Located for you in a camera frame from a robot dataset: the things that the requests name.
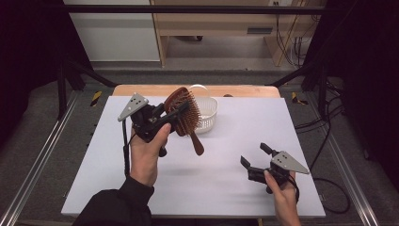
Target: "hairbrush handle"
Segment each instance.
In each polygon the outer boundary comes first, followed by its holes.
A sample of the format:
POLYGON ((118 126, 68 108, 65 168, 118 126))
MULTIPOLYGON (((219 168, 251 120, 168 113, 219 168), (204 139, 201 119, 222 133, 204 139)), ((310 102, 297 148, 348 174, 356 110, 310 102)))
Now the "hairbrush handle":
POLYGON ((191 133, 190 134, 191 140, 193 141, 194 145, 194 150, 196 151, 197 155, 202 155, 205 149, 202 146, 202 143, 199 140, 199 137, 197 137, 196 133, 191 133))

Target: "white basket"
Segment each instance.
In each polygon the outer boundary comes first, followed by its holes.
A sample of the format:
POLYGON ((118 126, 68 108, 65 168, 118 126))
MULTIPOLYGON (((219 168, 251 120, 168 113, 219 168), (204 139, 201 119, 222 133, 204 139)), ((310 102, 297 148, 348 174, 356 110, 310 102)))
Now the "white basket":
POLYGON ((196 128, 196 134, 203 134, 212 129, 215 124, 216 120, 216 113, 217 113, 217 99, 210 96, 209 90, 204 87, 203 85, 193 85, 188 88, 194 95, 197 105, 199 107, 200 113, 200 124, 196 128), (193 88, 201 88, 206 89, 208 92, 207 97, 196 96, 193 92, 193 88))

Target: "white cabinet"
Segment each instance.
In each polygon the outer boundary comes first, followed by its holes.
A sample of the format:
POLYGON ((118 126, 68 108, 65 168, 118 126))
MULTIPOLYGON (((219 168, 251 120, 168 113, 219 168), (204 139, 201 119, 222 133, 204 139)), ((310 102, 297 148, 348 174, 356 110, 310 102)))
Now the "white cabinet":
MULTIPOLYGON (((149 5, 148 0, 64 0, 66 5, 149 5)), ((150 13, 71 13, 90 61, 159 61, 150 13)))

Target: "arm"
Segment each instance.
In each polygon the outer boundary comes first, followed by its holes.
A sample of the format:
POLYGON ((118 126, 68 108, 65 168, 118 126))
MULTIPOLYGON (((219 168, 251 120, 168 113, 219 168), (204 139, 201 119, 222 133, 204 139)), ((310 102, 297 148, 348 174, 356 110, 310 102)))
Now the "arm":
POLYGON ((286 183, 281 188, 273 176, 266 170, 264 178, 275 198, 276 218, 283 226, 299 226, 299 216, 296 210, 295 188, 290 183, 286 183))
POLYGON ((166 145, 169 131, 170 124, 164 125, 150 143, 134 136, 130 177, 119 190, 103 190, 94 195, 73 226, 151 225, 148 201, 154 192, 153 185, 158 174, 158 153, 166 145))

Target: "gray floor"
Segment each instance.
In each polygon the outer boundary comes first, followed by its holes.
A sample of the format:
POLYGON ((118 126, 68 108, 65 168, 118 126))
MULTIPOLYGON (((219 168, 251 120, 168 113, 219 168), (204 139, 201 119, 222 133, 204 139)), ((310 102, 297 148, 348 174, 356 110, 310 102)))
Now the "gray floor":
MULTIPOLYGON (((123 84, 250 84, 264 85, 278 80, 294 67, 288 64, 276 68, 262 38, 208 38, 199 42, 194 38, 177 37, 171 39, 168 51, 167 65, 162 68, 156 63, 126 63, 114 64, 93 63, 104 77, 123 84)), ((39 170, 35 186, 27 190, 27 195, 21 199, 14 217, 18 217, 18 225, 24 220, 39 220, 39 225, 50 222, 50 225, 70 225, 72 218, 60 215, 65 201, 65 195, 72 185, 74 176, 85 155, 91 134, 101 116, 106 102, 106 96, 112 89, 98 84, 96 81, 84 77, 87 86, 84 91, 69 90, 70 97, 77 96, 76 108, 71 113, 68 123, 62 127, 61 135, 48 159, 39 170), (103 92, 96 106, 89 106, 95 91, 103 92)), ((340 79, 329 78, 339 86, 340 79)), ((309 122, 317 118, 312 105, 293 103, 292 93, 295 92, 299 100, 312 102, 316 96, 313 92, 302 92, 301 78, 297 78, 279 88, 285 98, 294 125, 309 122)), ((46 139, 56 124, 57 96, 56 83, 35 89, 29 100, 29 108, 13 132, 13 136, 2 148, 0 153, 0 213, 7 213, 18 189, 29 174, 36 158, 41 154, 46 139)), ((336 141, 338 149, 344 155, 347 165, 353 172, 361 192, 370 205, 372 214, 376 217, 376 225, 399 225, 399 195, 385 176, 377 162, 363 157, 362 147, 358 142, 350 121, 344 114, 338 114, 331 121, 332 137, 330 142, 336 141)), ((316 155, 323 142, 325 132, 323 128, 300 133, 298 138, 308 164, 316 155)), ((327 145, 314 166, 313 176, 322 177, 342 186, 345 192, 352 185, 347 185, 345 172, 340 171, 334 157, 337 147, 327 145)), ((342 210, 345 208, 345 198, 341 190, 323 182, 315 182, 318 192, 324 197, 323 204, 327 208, 342 210)), ((327 211, 326 218, 302 219, 304 225, 375 225, 365 222, 356 200, 352 196, 351 207, 344 214, 334 214, 327 211)), ((264 220, 264 225, 277 225, 273 218, 264 220)))

